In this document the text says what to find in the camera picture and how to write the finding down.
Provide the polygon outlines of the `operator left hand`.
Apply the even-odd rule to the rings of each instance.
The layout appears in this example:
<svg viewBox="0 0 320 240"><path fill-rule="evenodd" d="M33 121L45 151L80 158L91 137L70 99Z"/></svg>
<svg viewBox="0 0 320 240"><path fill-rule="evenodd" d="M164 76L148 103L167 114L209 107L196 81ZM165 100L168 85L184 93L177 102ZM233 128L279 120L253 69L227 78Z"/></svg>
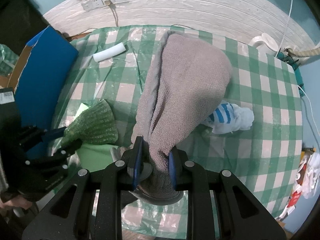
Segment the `operator left hand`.
<svg viewBox="0 0 320 240"><path fill-rule="evenodd" d="M18 195L7 202L3 203L1 201L1 210L13 208L13 207L20 207L20 208L27 210L30 207L32 207L32 205L33 205L32 202L26 200L23 196Z"/></svg>

